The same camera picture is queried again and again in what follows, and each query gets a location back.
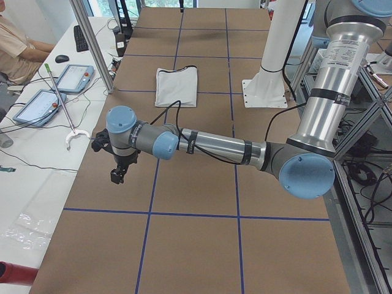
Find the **red object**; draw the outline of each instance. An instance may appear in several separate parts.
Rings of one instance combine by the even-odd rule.
[[[37,273],[37,268],[0,262],[0,283],[31,286]]]
[[[269,10],[268,14],[269,14],[270,20],[272,20],[272,17],[274,17],[274,11],[273,10]]]

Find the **white cloth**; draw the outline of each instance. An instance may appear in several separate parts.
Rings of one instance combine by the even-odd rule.
[[[174,101],[180,100],[181,107],[196,107],[196,99],[197,67],[186,66],[178,70],[157,70],[155,106],[167,107]]]

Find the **beige shirt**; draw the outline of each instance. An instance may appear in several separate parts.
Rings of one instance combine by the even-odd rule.
[[[0,72],[16,85],[31,80],[41,66],[40,62],[18,57],[27,46],[34,49],[24,32],[0,15]]]

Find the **wire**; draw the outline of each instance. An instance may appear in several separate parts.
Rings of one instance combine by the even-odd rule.
[[[27,87],[28,85],[33,84],[33,83],[36,83],[36,82],[38,82],[38,81],[42,81],[42,80],[50,80],[50,77],[47,77],[47,78],[42,78],[42,77],[41,77],[41,78],[37,78],[37,79],[32,80],[32,81],[29,81],[27,84],[24,84],[24,85],[23,85],[21,92],[23,92],[23,90],[25,89],[25,87]]]
[[[307,102],[301,103],[301,104],[298,104],[298,105],[296,105],[296,106],[294,106],[294,107],[290,107],[290,108],[287,108],[287,109],[285,109],[285,110],[282,110],[282,111],[276,113],[276,114],[271,118],[271,120],[270,120],[269,123],[268,123],[267,131],[265,132],[264,141],[267,141],[268,133],[270,132],[270,128],[271,128],[272,122],[274,121],[274,119],[275,119],[278,115],[281,115],[282,113],[285,113],[286,111],[293,110],[293,109],[296,109],[296,108],[300,108],[300,107],[302,107],[302,106],[305,106],[306,103],[307,103]]]
[[[296,95],[295,95],[294,90],[293,90],[293,88],[292,88],[292,86],[291,86],[292,82],[288,79],[288,77],[287,77],[287,75],[286,75],[285,68],[286,68],[288,59],[290,58],[290,54],[291,54],[291,52],[292,52],[292,49],[293,49],[293,46],[294,46],[294,42],[295,42],[296,36],[297,36],[297,34],[298,34],[298,31],[300,30],[301,23],[302,23],[302,17],[303,17],[303,15],[304,15],[305,11],[306,11],[307,3],[308,3],[308,0],[306,0],[306,1],[304,2],[304,6],[302,7],[301,17],[298,19],[298,22],[297,22],[297,24],[296,24],[294,36],[293,36],[292,41],[291,41],[291,43],[290,43],[290,47],[288,48],[287,55],[286,55],[286,59],[285,59],[285,61],[284,61],[284,65],[283,65],[283,69],[282,69],[283,80],[286,82],[286,84],[287,84],[287,86],[288,86],[288,88],[289,88],[289,90],[290,90],[290,92],[291,92],[291,94],[292,94],[292,96],[293,96],[294,101],[296,101]]]
[[[162,117],[162,115],[166,114],[169,111],[169,109],[171,109],[176,104],[178,104],[178,108],[177,108],[177,112],[176,112],[176,128],[177,128],[177,132],[179,134],[179,138],[182,137],[183,139],[185,139],[185,141],[189,142],[189,139],[183,134],[183,132],[179,128],[179,124],[178,124],[179,111],[181,109],[181,101],[180,100],[174,101],[172,104],[170,104],[168,107],[166,107],[166,109],[164,111],[162,111],[155,119],[153,119],[153,121],[151,121],[150,124],[151,125],[154,124],[158,119],[160,119]],[[216,160],[219,160],[221,162],[225,162],[227,164],[240,165],[237,162],[230,161],[230,159],[225,160],[223,158],[220,158],[220,157],[218,157],[218,155],[211,153],[196,144],[194,144],[194,146],[196,149],[200,150],[202,153],[204,153],[204,154],[206,154]]]
[[[23,105],[26,105],[26,104],[25,104],[25,103],[14,103],[14,104],[11,104],[10,107],[8,108],[8,111],[10,111],[10,109],[11,109],[12,107],[17,106],[17,105],[23,106]]]
[[[112,21],[114,21],[114,22],[116,23],[116,26],[115,26],[114,28],[109,28],[109,24],[110,24]],[[114,29],[117,27],[117,21],[116,21],[114,18],[109,19],[108,22],[107,22],[107,24],[106,24],[106,27],[107,27],[109,30],[111,30],[111,31],[114,30]]]
[[[303,61],[297,64],[286,63],[286,66],[300,66],[303,63],[304,63]]]
[[[39,71],[37,71],[37,73],[38,73],[38,75],[41,77],[41,80],[43,80],[43,81],[48,85],[49,90],[52,91],[53,93],[55,93],[54,89],[52,89],[52,87],[51,87],[51,86],[49,85],[49,83],[46,81],[46,79],[47,79],[48,77],[43,78],[43,77],[41,76],[41,74],[39,73]]]
[[[64,170],[64,171],[66,171],[66,172],[76,172],[76,173],[78,172],[78,170],[73,170],[73,169],[71,169],[71,168],[40,167],[39,165],[36,165],[36,164],[29,164],[29,163],[27,163],[26,161],[24,161],[23,159],[19,158],[18,156],[9,154],[9,153],[3,151],[2,149],[0,149],[0,151],[3,152],[4,154],[10,156],[10,157],[14,157],[14,158],[16,158],[16,159],[22,161],[24,164],[28,165],[29,167],[36,167],[36,168],[39,168],[39,169],[41,169],[41,170]]]
[[[41,116],[41,117],[39,117],[39,118],[35,118],[35,119],[30,120],[30,121],[26,121],[26,122],[23,122],[23,123],[21,123],[21,124],[15,125],[15,126],[22,126],[22,127],[18,128],[18,129],[7,130],[7,131],[3,132],[2,130],[4,130],[4,129],[8,129],[9,127],[14,127],[14,126],[8,126],[8,127],[2,127],[2,128],[0,129],[0,131],[1,131],[2,133],[6,134],[6,133],[15,132],[15,131],[17,131],[17,130],[22,130],[22,129],[25,129],[25,128],[29,127],[29,126],[32,126],[32,125],[35,124],[35,123],[39,123],[40,121],[44,120],[45,118],[47,118],[47,117],[50,116],[50,115],[51,115],[51,113],[47,113],[46,115]]]
[[[383,149],[378,149],[376,147],[371,146],[371,149],[374,149],[378,152],[372,151],[372,153],[378,153],[378,154],[391,154],[392,150],[383,150]]]
[[[132,14],[135,15],[136,17],[139,17],[135,12],[130,11],[129,9],[127,9],[127,10],[128,10],[128,12],[132,13]]]
[[[369,215],[371,215],[371,218],[370,218],[369,221],[367,221],[367,224],[372,224],[373,221],[374,221],[374,218],[375,218],[374,208],[377,206],[377,203],[378,203],[378,204],[381,204],[381,203],[387,201],[388,199],[390,199],[390,198],[392,197],[392,192],[391,192],[391,193],[389,194],[389,196],[387,196],[387,198],[383,199],[382,201],[379,201],[379,202],[376,203],[375,200],[374,200],[374,199],[375,199],[375,194],[377,193],[377,190],[378,190],[378,188],[379,188],[381,182],[382,182],[384,179],[387,179],[387,178],[389,178],[390,181],[391,181],[391,183],[392,183],[391,177],[388,176],[388,175],[386,175],[386,174],[384,174],[384,173],[382,173],[382,174],[379,176],[379,179],[377,180],[377,182],[376,182],[376,184],[375,184],[375,187],[374,187],[374,190],[373,190],[373,193],[372,193],[372,196],[371,196],[371,200],[370,200],[370,207],[369,207],[369,209],[366,211],[366,213],[365,213],[365,215],[364,215],[365,220],[367,220],[368,217],[369,217]]]
[[[114,19],[114,18],[109,19],[109,20],[106,22],[106,24],[105,24],[103,27],[101,27],[101,28],[96,32],[95,36],[97,36],[97,35],[101,32],[101,30],[103,30],[105,27],[107,27],[108,29],[110,29],[110,28],[109,28],[109,22],[111,22],[112,20],[115,20],[115,19]]]

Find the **metal pole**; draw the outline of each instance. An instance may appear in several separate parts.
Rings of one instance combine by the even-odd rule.
[[[45,63],[45,67],[46,67],[46,69],[47,69],[47,72],[48,72],[48,74],[49,74],[50,80],[51,80],[51,82],[52,82],[52,84],[53,84],[53,87],[54,87],[54,89],[55,89],[56,96],[57,96],[57,98],[59,99],[60,105],[62,106],[62,109],[64,110],[64,113],[66,114],[66,117],[67,117],[69,126],[71,127],[72,131],[73,131],[74,133],[76,133],[76,131],[75,131],[75,126],[74,126],[74,124],[73,124],[73,122],[72,122],[72,120],[71,120],[71,117],[70,117],[69,113],[68,113],[66,104],[64,103],[64,101],[62,101],[62,98],[61,98],[59,89],[57,88],[56,81],[55,81],[55,79],[53,78],[53,75],[52,75],[51,70],[50,70],[50,68],[49,68],[49,64]]]
[[[104,57],[102,56],[102,52],[100,51],[97,39],[94,35],[94,31],[92,30],[91,24],[88,20],[86,8],[83,5],[82,0],[69,0],[73,9],[73,12],[76,16],[78,24],[81,27],[81,31],[85,35],[87,44],[89,46],[89,50],[94,58],[96,63],[97,70],[100,73],[102,80],[105,83],[105,86],[108,90],[108,93],[112,93],[114,90],[113,80],[109,74],[107,69]]]

